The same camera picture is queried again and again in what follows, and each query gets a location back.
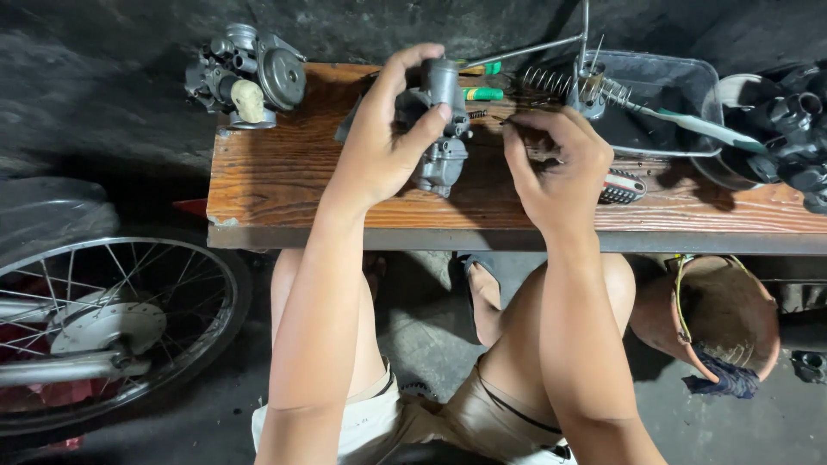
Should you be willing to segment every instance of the carburetor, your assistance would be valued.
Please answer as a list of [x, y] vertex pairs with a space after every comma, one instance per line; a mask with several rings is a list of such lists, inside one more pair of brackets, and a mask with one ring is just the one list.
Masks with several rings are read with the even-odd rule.
[[275, 126], [275, 113], [289, 111], [304, 98], [306, 82], [298, 50], [270, 33], [234, 23], [225, 37], [205, 44], [186, 70], [184, 88], [208, 113], [230, 117], [230, 126]]
[[451, 186], [462, 172], [468, 158], [462, 137], [471, 138], [471, 126], [465, 97], [457, 82], [459, 66], [455, 61], [434, 58], [422, 63], [419, 87], [406, 89], [396, 98], [394, 122], [409, 130], [431, 107], [440, 103], [451, 106], [451, 120], [442, 135], [423, 153], [411, 180], [422, 190], [447, 198]]

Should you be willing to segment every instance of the wood grain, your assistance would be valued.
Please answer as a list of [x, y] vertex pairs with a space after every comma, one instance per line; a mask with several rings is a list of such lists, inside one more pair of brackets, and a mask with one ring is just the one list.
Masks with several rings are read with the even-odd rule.
[[[218, 225], [306, 228], [336, 167], [333, 140], [363, 78], [375, 66], [307, 64], [301, 107], [278, 116], [269, 130], [216, 136], [208, 216]], [[463, 78], [462, 85], [504, 87], [504, 76]], [[508, 117], [514, 102], [469, 103]], [[491, 117], [472, 122], [469, 159], [449, 199], [413, 188], [376, 205], [368, 228], [533, 228], [502, 156], [501, 126]], [[632, 205], [599, 206], [596, 227], [606, 231], [827, 233], [827, 218], [806, 212], [802, 196], [785, 185], [732, 192], [708, 181], [686, 160], [616, 161], [640, 175], [647, 196]]]

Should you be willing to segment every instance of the coil spring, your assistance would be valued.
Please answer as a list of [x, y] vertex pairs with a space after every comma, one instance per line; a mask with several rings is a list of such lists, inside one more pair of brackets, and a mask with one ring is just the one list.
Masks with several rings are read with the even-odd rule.
[[488, 110], [476, 110], [475, 112], [468, 112], [468, 119], [477, 119], [478, 117], [488, 116]]
[[[626, 87], [605, 76], [597, 78], [596, 84], [594, 80], [586, 82], [587, 84], [583, 85], [583, 88], [580, 89], [579, 99], [581, 101], [597, 101], [602, 105], [608, 100], [610, 103], [625, 106], [629, 101], [629, 97], [632, 96], [632, 89], [630, 87]], [[574, 89], [574, 78], [572, 76], [566, 76], [563, 73], [543, 70], [532, 66], [523, 74], [523, 80], [520, 85], [524, 89], [550, 93], [559, 98], [568, 98]]]

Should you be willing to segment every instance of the shorts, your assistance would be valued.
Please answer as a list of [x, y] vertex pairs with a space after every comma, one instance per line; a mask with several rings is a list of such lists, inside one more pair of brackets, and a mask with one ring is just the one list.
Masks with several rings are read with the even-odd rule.
[[[387, 359], [385, 366], [381, 379], [347, 400], [339, 465], [377, 463], [398, 444], [435, 439], [509, 465], [576, 463], [555, 418], [493, 387], [480, 378], [477, 366], [438, 410], [426, 410], [427, 401], [400, 393]], [[256, 451], [266, 411], [267, 405], [253, 413]]]

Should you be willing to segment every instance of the hand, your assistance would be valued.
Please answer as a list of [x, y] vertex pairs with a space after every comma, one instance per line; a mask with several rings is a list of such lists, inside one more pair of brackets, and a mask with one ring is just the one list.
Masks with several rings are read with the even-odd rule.
[[420, 44], [388, 59], [359, 105], [336, 170], [325, 189], [328, 199], [364, 213], [402, 189], [425, 149], [442, 135], [451, 108], [445, 103], [431, 108], [407, 134], [394, 139], [394, 102], [405, 90], [405, 70], [444, 52], [443, 46]]
[[522, 138], [513, 124], [503, 127], [505, 159], [525, 213], [544, 237], [558, 229], [581, 233], [595, 229], [595, 206], [612, 147], [571, 107], [559, 113], [518, 113], [511, 122], [542, 131], [560, 146], [560, 165], [535, 175]]

